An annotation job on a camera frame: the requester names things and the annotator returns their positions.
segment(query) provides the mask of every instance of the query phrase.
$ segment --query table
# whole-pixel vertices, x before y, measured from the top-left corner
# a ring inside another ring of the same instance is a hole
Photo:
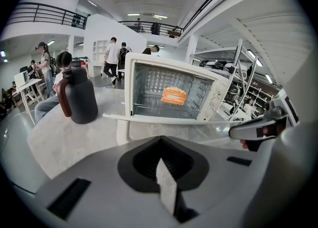
[[[88,76],[89,77],[96,77],[102,74],[104,78],[104,62],[87,62],[88,65]]]
[[[43,94],[42,94],[42,92],[41,92],[41,89],[40,89],[40,86],[39,86],[39,82],[40,82],[40,81],[42,81],[42,79],[31,79],[31,80],[29,80],[25,85],[23,85],[23,86],[21,86],[21,87],[19,87],[19,88],[17,87],[17,88],[16,88],[16,92],[15,92],[15,93],[21,93],[22,102],[23,102],[24,108],[25,108],[25,110],[26,110],[26,113],[29,114],[29,116],[30,116],[30,118],[31,118],[31,120],[32,120],[32,122],[33,122],[34,125],[35,125],[36,123],[35,123],[34,118],[32,117],[29,104],[32,104],[32,103],[34,103],[34,102],[36,102],[36,101],[39,102],[39,99],[40,99],[40,98],[42,99],[42,101],[44,101],[44,96],[43,96]],[[33,90],[33,92],[35,93],[34,88],[33,88],[33,84],[35,84],[36,89],[37,89],[38,92],[39,92],[39,96],[36,96],[35,98],[32,98],[32,99],[31,99],[31,102],[28,102],[28,100],[27,100],[27,98],[26,98],[26,94],[24,93],[23,90],[25,90],[25,89],[31,87],[32,90]]]
[[[33,128],[27,138],[33,156],[50,177],[54,178],[84,157],[104,149],[118,146],[117,121],[104,118],[103,113],[125,115],[125,91],[122,89],[94,88],[98,116],[91,123],[79,125],[65,117],[60,105],[54,107]],[[130,138],[174,136],[196,143],[242,150],[228,137],[229,124],[216,125],[165,125],[131,122]]]

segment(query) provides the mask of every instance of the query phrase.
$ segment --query woman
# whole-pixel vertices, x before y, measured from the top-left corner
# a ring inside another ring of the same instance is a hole
[[[53,92],[53,78],[52,78],[52,72],[49,65],[50,61],[50,53],[49,53],[49,47],[46,43],[41,42],[38,46],[38,52],[42,53],[41,58],[41,64],[36,66],[36,70],[42,70],[42,74],[45,79],[46,83],[46,89],[48,91],[47,98],[54,95]]]
[[[247,101],[247,104],[244,105],[243,111],[244,111],[247,115],[249,115],[249,116],[252,115],[252,112],[253,112],[253,99],[252,99],[252,98],[250,98],[250,99]]]

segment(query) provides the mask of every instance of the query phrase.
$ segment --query white column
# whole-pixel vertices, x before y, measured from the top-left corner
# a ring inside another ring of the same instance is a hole
[[[69,35],[69,46],[68,46],[68,52],[71,53],[73,56],[74,51],[74,35]]]
[[[195,50],[197,48],[199,35],[192,34],[190,35],[189,44],[187,53],[185,54],[185,62],[191,64],[192,59],[190,58],[191,54],[195,53]]]

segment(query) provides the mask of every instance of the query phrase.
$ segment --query black backpack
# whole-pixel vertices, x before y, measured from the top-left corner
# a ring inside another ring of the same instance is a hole
[[[125,68],[125,60],[126,60],[126,54],[129,52],[127,49],[120,49],[119,53],[119,63],[118,63],[118,69],[124,69]]]

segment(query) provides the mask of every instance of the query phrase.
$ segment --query person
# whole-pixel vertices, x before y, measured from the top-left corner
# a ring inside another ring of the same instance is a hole
[[[249,116],[252,115],[252,112],[253,112],[253,99],[252,99],[252,98],[250,98],[250,99],[247,101],[247,104],[244,105],[243,111],[244,111],[247,115],[249,115]]]
[[[13,89],[14,91],[16,91],[16,84],[15,84],[15,81],[13,81],[13,82],[12,82],[12,89]]]
[[[153,35],[159,35],[160,25],[158,22],[154,22],[150,28],[150,31]]]
[[[0,103],[0,121],[3,120],[5,117],[6,117],[6,109]]]
[[[158,45],[154,45],[153,47],[146,48],[144,50],[143,54],[151,55],[151,52],[158,52],[159,50],[160,50],[159,46]]]
[[[173,31],[175,32],[175,28],[173,29]],[[174,38],[174,35],[169,35],[170,38]]]
[[[125,69],[126,54],[128,52],[129,52],[129,50],[126,49],[126,43],[123,42],[121,44],[121,49],[119,51],[118,70]],[[118,81],[121,81],[121,72],[118,72]]]
[[[116,42],[116,37],[112,37],[110,39],[110,44],[107,45],[106,54],[104,56],[104,73],[111,78],[111,83],[113,84],[113,87],[115,87],[117,79],[116,68],[119,55],[119,49],[116,46]]]
[[[36,72],[35,72],[35,61],[34,60],[31,60],[31,64],[28,68],[28,74],[29,74],[29,79],[35,79],[36,76]]]
[[[50,68],[50,53],[49,53],[49,46],[41,42],[38,45],[38,52],[42,53],[41,57],[41,64],[37,65],[35,68],[36,70],[42,70],[42,74],[44,75],[45,83],[46,83],[46,89],[47,89],[47,98],[50,96],[53,96],[53,78],[52,78],[52,71]]]
[[[12,107],[12,105],[14,106],[14,108],[16,107],[11,94],[7,93],[4,89],[2,89],[2,104],[4,104],[6,109],[10,109]]]
[[[71,68],[72,63],[72,56],[67,51],[62,52],[58,55],[56,59],[57,66],[61,69],[61,72],[56,75],[53,90],[56,92],[57,85],[63,79],[63,72]],[[60,103],[57,94],[51,96],[50,98],[38,103],[35,106],[34,114],[35,114],[35,121],[39,123],[39,121],[55,106]]]

